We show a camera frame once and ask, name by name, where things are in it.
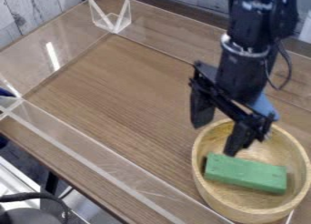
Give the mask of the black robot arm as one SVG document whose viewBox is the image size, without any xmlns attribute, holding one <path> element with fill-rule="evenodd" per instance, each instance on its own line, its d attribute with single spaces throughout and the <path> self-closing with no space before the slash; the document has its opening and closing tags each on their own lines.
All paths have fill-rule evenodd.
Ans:
<svg viewBox="0 0 311 224">
<path fill-rule="evenodd" d="M 234 122 L 222 148 L 232 157 L 253 141 L 264 141 L 277 121 L 264 88 L 285 86 L 273 84 L 270 73 L 278 56 L 290 62 L 281 40 L 292 36 L 298 14 L 296 0 L 228 0 L 228 14 L 220 64 L 196 61 L 189 87 L 193 127 L 205 126 L 216 111 Z"/>
</svg>

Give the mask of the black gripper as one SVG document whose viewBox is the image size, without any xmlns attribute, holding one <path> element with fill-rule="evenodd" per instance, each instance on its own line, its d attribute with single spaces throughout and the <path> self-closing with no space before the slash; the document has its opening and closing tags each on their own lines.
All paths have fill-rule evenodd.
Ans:
<svg viewBox="0 0 311 224">
<path fill-rule="evenodd" d="M 277 112 L 264 96 L 277 45 L 242 46 L 229 35 L 221 36 L 221 59 L 217 66 L 194 61 L 190 87 L 190 122 L 205 126 L 220 110 L 233 121 L 222 153 L 233 157 L 252 141 L 261 141 L 277 120 Z"/>
</svg>

